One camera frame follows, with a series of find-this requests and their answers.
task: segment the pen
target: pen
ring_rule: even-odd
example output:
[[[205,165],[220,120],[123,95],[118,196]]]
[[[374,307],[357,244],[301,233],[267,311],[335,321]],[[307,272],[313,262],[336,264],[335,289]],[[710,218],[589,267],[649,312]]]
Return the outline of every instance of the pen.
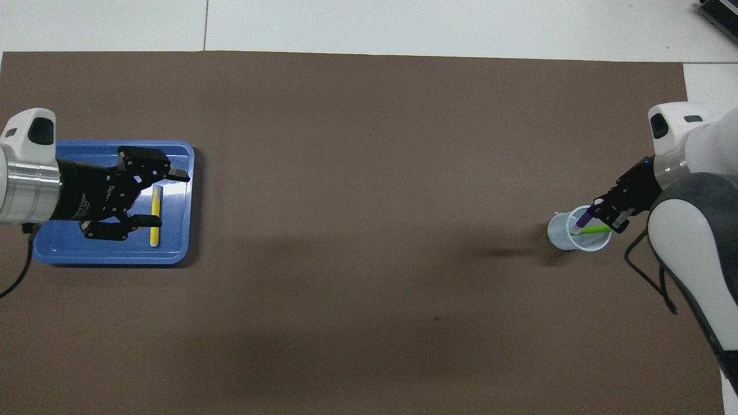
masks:
[[[151,187],[151,214],[161,217],[162,213],[162,194],[164,188],[161,185],[154,185]],[[152,247],[159,246],[159,228],[152,227],[151,235],[149,236],[149,244]]]

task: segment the green marker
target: green marker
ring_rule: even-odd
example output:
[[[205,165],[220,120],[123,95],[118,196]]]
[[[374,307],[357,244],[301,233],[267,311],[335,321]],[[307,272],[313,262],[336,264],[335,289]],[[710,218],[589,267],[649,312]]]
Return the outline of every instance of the green marker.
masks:
[[[610,232],[611,230],[612,229],[610,229],[610,227],[605,224],[595,224],[592,226],[583,227],[582,230],[580,230],[579,233],[576,234],[569,232],[569,235],[587,235],[588,233]]]

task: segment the purple marker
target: purple marker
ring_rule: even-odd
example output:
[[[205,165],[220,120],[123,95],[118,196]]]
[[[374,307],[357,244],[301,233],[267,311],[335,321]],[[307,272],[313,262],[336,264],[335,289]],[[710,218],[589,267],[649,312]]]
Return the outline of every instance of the purple marker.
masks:
[[[582,228],[587,226],[587,224],[590,223],[592,219],[594,219],[594,216],[590,215],[589,212],[584,212],[584,215],[582,215],[582,217],[579,218],[579,220],[576,221],[576,224],[573,226],[571,230],[572,234],[578,235],[579,232],[582,231]]]

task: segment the silver metal cylinder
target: silver metal cylinder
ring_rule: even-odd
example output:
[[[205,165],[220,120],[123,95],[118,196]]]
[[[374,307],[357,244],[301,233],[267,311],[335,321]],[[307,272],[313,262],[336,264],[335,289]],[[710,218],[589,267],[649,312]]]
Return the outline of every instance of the silver metal cylinder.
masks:
[[[7,189],[0,207],[0,222],[42,223],[51,217],[61,191],[56,160],[38,165],[18,160],[13,150],[0,146],[7,163]]]
[[[682,140],[677,148],[654,159],[653,172],[662,189],[690,174],[684,154],[685,143],[686,140]]]

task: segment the blue tray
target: blue tray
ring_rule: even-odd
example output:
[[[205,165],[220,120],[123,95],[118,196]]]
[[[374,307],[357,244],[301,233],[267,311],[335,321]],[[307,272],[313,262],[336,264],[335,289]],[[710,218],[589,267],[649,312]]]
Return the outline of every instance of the blue tray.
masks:
[[[187,255],[190,241],[190,209],[195,177],[195,151],[184,141],[60,140],[56,155],[62,159],[93,162],[110,167],[117,162],[120,145],[161,148],[174,167],[190,175],[188,183],[162,180],[162,228],[158,247],[149,244],[148,228],[128,235],[125,241],[101,241],[82,236],[76,221],[48,221],[38,231],[33,258],[47,264],[171,265]],[[151,213],[151,188],[141,192],[129,211]]]

